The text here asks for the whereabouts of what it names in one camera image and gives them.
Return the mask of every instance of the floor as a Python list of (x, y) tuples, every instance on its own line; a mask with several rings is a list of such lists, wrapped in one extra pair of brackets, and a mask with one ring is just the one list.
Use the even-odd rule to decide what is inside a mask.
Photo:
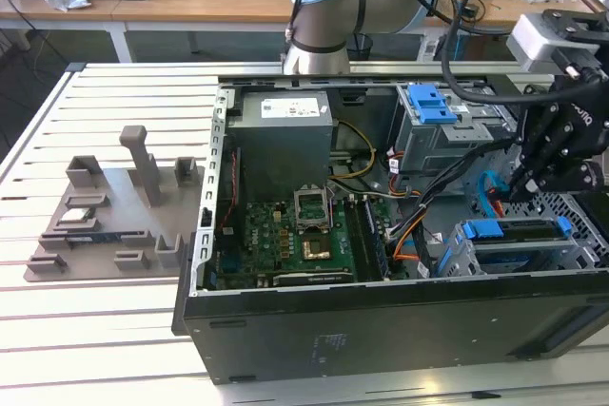
[[(419, 37), (410, 35), (372, 35), (370, 60), (414, 60)], [(0, 58), (0, 160), (18, 139), (42, 105), (66, 67), (44, 45), (40, 36), (29, 32), (31, 50), (5, 49)], [(201, 32), (197, 35), (200, 52), (190, 53), (184, 32), (130, 32), (128, 40), (138, 62), (186, 61), (277, 61), (284, 50), (281, 33)], [(53, 31), (50, 43), (70, 62), (117, 62), (114, 48), (105, 32)], [(510, 60), (503, 42), (491, 43), (480, 54), (477, 43), (462, 40), (457, 59)]]

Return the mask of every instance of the gray post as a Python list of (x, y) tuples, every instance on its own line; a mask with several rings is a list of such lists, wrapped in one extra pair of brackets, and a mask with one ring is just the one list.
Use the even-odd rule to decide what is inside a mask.
[(150, 206), (161, 204), (161, 188), (159, 187), (158, 168), (150, 161), (144, 141), (146, 139), (144, 126), (125, 126), (119, 141), (131, 153), (135, 169), (140, 175)]

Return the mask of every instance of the wooden table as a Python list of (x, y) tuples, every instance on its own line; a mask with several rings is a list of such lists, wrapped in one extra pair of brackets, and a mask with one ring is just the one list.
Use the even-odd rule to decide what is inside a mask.
[[(541, 12), (548, 8), (583, 10), (580, 2), (565, 0), (528, 4), (524, 0), (483, 0), (486, 14), (481, 26), (511, 27), (525, 12)], [(39, 29), (96, 29), (107, 31), (120, 62), (132, 62), (126, 38), (130, 30), (174, 31), (279, 31), (291, 13), (290, 0), (93, 0), (93, 6), (68, 13), (52, 10), (43, 0), (15, 0)], [(448, 0), (440, 0), (439, 9), (452, 15)], [(0, 28), (28, 29), (6, 0), (0, 0)], [(426, 59), (430, 43), (445, 33), (445, 24), (435, 17), (425, 19), (421, 27), (407, 33), (423, 35), (420, 58)], [(191, 50), (197, 49), (194, 33), (189, 36)]]

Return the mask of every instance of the circuit board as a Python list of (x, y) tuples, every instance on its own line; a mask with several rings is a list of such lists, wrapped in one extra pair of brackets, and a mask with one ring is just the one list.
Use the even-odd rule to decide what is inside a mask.
[[(219, 262), (221, 288), (268, 287), (273, 276), (289, 273), (346, 272), (354, 281), (365, 280), (358, 272), (357, 249), (352, 248), (353, 233), (349, 233), (345, 215), (350, 204), (332, 201), (329, 230), (298, 230), (294, 202), (248, 203), (244, 248), (239, 256), (228, 255)], [(389, 210), (382, 200), (370, 201), (370, 205), (378, 232), (383, 233), (390, 224)], [(319, 218), (319, 205), (302, 202), (300, 216)]]

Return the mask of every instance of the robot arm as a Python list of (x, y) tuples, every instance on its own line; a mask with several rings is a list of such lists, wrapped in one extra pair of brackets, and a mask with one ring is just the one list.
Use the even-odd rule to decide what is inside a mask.
[(425, 14), (417, 0), (303, 0), (287, 34), (284, 74), (347, 74), (353, 33), (396, 32)]
[(580, 192), (604, 187), (603, 170), (590, 159), (609, 146), (605, 99), (609, 79), (604, 70), (609, 64), (608, 46), (605, 13), (546, 10), (523, 15), (514, 27), (508, 47), (525, 68), (544, 68), (557, 75), (550, 91), (591, 83), (600, 83), (605, 90), (521, 110), (520, 151), (506, 200), (527, 201), (538, 190)]

